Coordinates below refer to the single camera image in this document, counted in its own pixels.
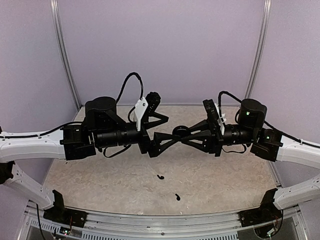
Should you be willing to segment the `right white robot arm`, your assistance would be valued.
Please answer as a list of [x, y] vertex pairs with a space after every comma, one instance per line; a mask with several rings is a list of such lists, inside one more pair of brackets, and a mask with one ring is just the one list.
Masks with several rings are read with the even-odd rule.
[[237, 124], [225, 124], [213, 100], [204, 100], [203, 106], [207, 119], [182, 134], [181, 143], [217, 157], [224, 146], [246, 145], [251, 153], [263, 160], [320, 167], [320, 145], [264, 128], [267, 107], [257, 100], [241, 101]]

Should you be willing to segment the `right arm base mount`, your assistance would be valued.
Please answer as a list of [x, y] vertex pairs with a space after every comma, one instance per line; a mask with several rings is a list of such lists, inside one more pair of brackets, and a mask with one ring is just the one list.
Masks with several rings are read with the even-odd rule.
[[275, 221], [276, 218], [281, 218], [283, 213], [281, 210], [278, 210], [277, 208], [274, 209], [268, 209], [268, 208], [253, 208], [249, 210], [243, 210], [238, 213], [239, 220], [241, 223], [241, 226], [249, 227], [254, 225], [259, 225], [263, 223], [267, 223], [270, 221]]

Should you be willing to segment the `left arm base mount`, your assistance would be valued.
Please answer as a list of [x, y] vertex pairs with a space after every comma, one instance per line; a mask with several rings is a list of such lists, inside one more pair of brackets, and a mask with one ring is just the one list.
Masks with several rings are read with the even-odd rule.
[[61, 210], [56, 207], [46, 209], [43, 214], [43, 217], [47, 220], [79, 228], [83, 228], [85, 226], [87, 216], [88, 213], [85, 211], [70, 208]]

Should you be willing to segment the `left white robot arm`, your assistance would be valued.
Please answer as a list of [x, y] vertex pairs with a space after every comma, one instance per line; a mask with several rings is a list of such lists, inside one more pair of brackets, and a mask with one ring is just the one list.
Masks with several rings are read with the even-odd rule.
[[157, 157], [181, 137], [147, 130], [166, 123], [169, 118], [156, 112], [160, 96], [151, 92], [138, 100], [134, 107], [134, 122], [126, 122], [117, 114], [117, 103], [112, 97], [102, 96], [85, 104], [82, 122], [69, 122], [47, 132], [0, 134], [0, 182], [25, 194], [31, 201], [63, 223], [70, 218], [63, 196], [56, 190], [45, 190], [42, 185], [22, 174], [17, 160], [60, 159], [82, 160], [106, 152], [107, 148], [137, 144], [142, 154]]

